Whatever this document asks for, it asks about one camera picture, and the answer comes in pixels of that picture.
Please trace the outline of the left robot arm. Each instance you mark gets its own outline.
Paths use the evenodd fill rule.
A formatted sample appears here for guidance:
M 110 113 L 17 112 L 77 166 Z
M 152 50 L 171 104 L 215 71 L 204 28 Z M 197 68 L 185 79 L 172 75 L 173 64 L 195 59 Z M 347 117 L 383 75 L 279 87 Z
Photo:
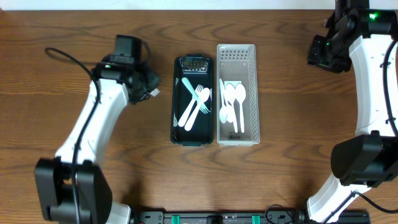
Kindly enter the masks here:
M 159 76 L 149 67 L 151 53 L 142 39 L 117 35 L 114 52 L 94 68 L 59 51 L 90 77 L 85 105 L 54 158 L 38 160 L 34 177 L 42 215 L 58 223 L 133 223 L 130 206 L 113 199 L 101 170 L 106 148 L 128 104 L 159 94 Z

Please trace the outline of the clear plastic basket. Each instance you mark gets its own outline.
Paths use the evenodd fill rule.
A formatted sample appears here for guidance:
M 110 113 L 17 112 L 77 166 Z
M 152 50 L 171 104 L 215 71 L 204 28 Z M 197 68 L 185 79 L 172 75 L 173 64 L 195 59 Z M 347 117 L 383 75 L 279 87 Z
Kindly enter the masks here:
M 218 144 L 260 143 L 256 46 L 218 45 L 216 71 Z

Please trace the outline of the white plastic spoon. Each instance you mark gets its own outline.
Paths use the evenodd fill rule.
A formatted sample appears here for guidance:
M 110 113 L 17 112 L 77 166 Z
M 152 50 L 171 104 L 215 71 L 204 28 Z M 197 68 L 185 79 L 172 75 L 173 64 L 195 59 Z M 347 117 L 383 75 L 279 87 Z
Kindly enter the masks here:
M 226 104 L 226 107 L 227 107 L 227 111 L 228 111 L 227 122 L 234 123 L 234 121 L 236 119 L 235 110 L 234 110 L 233 106 L 231 106 L 229 103 Z
M 225 124 L 228 118 L 228 109 L 224 102 L 224 83 L 221 78 L 220 78 L 220 95 L 221 95 L 220 122 Z
M 226 86 L 226 97 L 227 101 L 230 103 L 231 106 L 234 108 L 234 101 L 236 99 L 235 97 L 235 88 L 233 85 L 229 84 Z M 238 124 L 237 124 L 237 119 L 235 119 L 234 123 L 234 132 L 238 132 Z
M 244 112 L 243 112 L 243 102 L 246 99 L 246 89 L 242 83 L 236 86 L 236 100 L 239 103 L 239 115 L 240 115 L 240 125 L 241 125 L 241 132 L 245 132 L 245 124 L 244 124 Z

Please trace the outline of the white plastic fork top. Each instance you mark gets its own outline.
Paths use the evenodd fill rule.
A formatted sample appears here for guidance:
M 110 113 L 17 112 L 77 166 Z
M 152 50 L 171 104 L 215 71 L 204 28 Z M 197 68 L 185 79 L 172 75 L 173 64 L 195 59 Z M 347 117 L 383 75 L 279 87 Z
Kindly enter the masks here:
M 153 96 L 153 97 L 156 97 L 159 93 L 160 93 L 159 89 L 155 88 L 154 90 L 152 90 L 150 92 L 150 95 Z

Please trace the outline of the white plastic fork handle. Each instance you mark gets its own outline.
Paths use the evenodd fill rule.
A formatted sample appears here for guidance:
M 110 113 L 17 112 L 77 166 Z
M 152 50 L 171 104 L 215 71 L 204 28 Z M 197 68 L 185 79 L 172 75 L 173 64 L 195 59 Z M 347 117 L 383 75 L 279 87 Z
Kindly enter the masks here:
M 192 94 L 193 99 L 198 101 L 199 100 L 198 94 L 202 91 L 202 89 L 204 89 L 203 85 L 197 85 L 197 87 L 195 89 L 193 89 L 192 84 L 190 83 L 190 81 L 187 77 L 182 78 L 182 83 L 185 85 L 185 87 L 188 89 L 188 91 Z M 205 104 L 201 105 L 200 111 L 205 114 L 210 112 Z

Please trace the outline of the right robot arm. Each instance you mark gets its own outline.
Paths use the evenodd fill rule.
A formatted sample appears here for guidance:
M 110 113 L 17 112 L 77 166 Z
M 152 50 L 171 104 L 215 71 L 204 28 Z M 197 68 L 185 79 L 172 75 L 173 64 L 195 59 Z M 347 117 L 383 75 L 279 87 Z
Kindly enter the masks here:
M 333 73 L 354 71 L 358 103 L 354 138 L 331 153 L 331 175 L 297 212 L 295 223 L 367 223 L 347 207 L 397 177 L 397 14 L 369 1 L 339 0 L 316 35 L 307 63 Z

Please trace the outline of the white plastic fork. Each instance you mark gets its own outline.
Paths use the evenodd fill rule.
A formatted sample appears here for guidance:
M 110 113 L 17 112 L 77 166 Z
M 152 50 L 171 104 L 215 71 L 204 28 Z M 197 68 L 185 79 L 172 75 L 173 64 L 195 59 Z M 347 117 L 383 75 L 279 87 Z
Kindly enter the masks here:
M 187 119 L 190 115 L 190 112 L 192 110 L 193 105 L 195 104 L 196 100 L 193 99 L 190 101 L 190 103 L 188 104 L 187 108 L 185 109 L 185 111 L 183 112 L 180 120 L 178 121 L 178 125 L 180 127 L 184 127 L 185 123 L 187 122 Z
M 153 96 L 153 97 L 156 97 L 159 93 L 160 93 L 159 89 L 155 88 L 154 90 L 152 90 L 150 92 L 150 95 Z
M 198 94 L 198 103 L 197 106 L 195 107 L 195 109 L 193 110 L 193 113 L 190 115 L 188 121 L 185 124 L 184 129 L 186 131 L 190 131 L 193 127 L 193 124 L 197 118 L 197 114 L 202 106 L 202 104 L 204 104 L 204 102 L 207 101 L 207 99 L 209 98 L 210 95 L 210 89 L 209 88 L 204 88 L 201 90 L 201 92 L 199 92 Z

